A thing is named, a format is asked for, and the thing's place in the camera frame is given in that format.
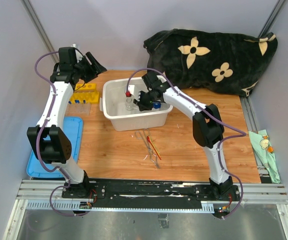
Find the graduated cylinder blue base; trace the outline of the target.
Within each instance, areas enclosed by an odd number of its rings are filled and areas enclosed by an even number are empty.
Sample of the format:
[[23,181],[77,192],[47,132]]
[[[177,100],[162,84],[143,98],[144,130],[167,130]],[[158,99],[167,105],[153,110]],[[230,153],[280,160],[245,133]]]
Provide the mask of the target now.
[[153,102],[154,109],[160,109],[162,107],[162,103],[160,101]]

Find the small glass beaker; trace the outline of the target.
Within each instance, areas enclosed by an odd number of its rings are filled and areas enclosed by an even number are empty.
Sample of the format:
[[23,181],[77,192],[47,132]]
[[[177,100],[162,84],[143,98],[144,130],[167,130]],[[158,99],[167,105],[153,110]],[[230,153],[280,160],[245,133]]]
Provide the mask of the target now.
[[131,97],[126,98],[125,109],[127,111],[132,111],[134,109],[134,103],[133,103],[133,99]]

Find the white plastic bin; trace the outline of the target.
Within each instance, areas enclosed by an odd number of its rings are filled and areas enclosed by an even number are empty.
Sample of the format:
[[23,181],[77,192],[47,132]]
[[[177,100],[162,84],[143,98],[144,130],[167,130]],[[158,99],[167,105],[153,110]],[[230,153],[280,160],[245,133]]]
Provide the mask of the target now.
[[100,110],[111,121],[116,131],[129,131],[161,127],[166,123],[173,106],[162,103],[160,109],[140,111],[133,105],[133,110],[126,110],[125,89],[128,79],[115,79],[103,85]]

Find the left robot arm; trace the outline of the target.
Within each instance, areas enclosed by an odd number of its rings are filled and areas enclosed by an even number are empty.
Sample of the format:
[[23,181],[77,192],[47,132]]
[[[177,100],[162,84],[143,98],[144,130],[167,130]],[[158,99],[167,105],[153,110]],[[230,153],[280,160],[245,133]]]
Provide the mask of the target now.
[[35,73],[49,84],[49,95],[44,111],[26,135],[41,167],[48,173],[60,172],[65,179],[64,198],[87,198],[92,192],[89,177],[77,165],[72,154],[72,144],[63,131],[67,105],[77,83],[85,83],[106,72],[90,52],[82,54],[75,46],[61,47],[56,51],[59,61],[50,77]]

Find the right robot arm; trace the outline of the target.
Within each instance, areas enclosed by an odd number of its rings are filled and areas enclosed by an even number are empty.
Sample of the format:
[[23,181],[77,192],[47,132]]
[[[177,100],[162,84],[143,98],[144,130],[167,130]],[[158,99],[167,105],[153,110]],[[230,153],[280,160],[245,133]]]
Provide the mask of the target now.
[[183,93],[165,76],[149,71],[142,80],[147,91],[137,91],[134,86],[126,87],[126,96],[134,97],[134,104],[139,110],[150,111],[154,104],[169,104],[192,120],[192,134],[195,142],[203,148],[207,157],[211,185],[211,196],[216,200],[224,199],[233,186],[233,179],[228,174],[222,147],[224,126],[216,105],[205,105]]

